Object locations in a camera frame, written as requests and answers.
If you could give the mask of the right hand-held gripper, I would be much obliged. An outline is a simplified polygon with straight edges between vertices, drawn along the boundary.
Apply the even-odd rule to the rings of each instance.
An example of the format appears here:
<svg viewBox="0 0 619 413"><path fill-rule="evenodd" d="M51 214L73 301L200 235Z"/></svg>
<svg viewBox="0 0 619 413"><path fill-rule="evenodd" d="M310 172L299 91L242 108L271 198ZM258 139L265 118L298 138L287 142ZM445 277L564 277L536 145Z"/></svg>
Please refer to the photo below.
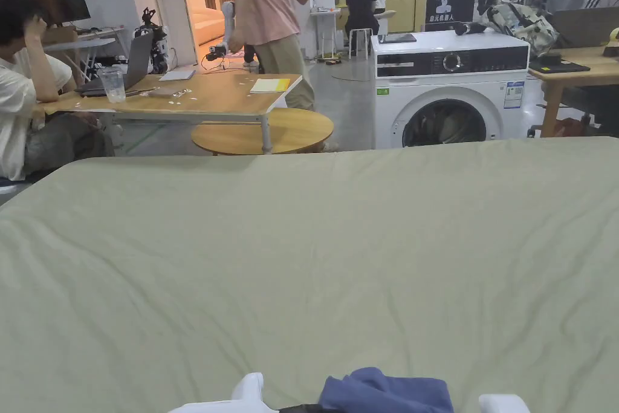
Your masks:
<svg viewBox="0 0 619 413"><path fill-rule="evenodd" d="M479 396L482 413L530 413L524 401L514 394L482 394Z"/></svg>

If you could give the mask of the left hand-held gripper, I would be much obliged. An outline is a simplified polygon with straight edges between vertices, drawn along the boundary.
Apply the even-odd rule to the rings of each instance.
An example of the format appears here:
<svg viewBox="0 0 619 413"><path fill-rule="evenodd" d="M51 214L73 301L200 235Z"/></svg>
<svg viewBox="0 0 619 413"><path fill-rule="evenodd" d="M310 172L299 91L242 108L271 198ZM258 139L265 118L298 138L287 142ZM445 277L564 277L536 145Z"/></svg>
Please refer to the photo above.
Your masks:
<svg viewBox="0 0 619 413"><path fill-rule="evenodd" d="M263 387L262 373L249 373L235 386L230 400L187 403L170 412L268 412L262 399Z"/></svg>

